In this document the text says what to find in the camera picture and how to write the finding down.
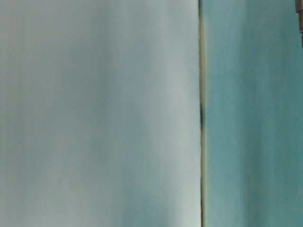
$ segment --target teal wall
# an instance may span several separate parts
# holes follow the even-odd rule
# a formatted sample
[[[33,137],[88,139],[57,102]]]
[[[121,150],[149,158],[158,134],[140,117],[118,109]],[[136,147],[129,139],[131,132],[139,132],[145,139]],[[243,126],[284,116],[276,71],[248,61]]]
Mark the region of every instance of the teal wall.
[[[0,1],[0,226],[200,225],[195,0]]]
[[[294,0],[202,0],[206,227],[303,224],[303,51]]]

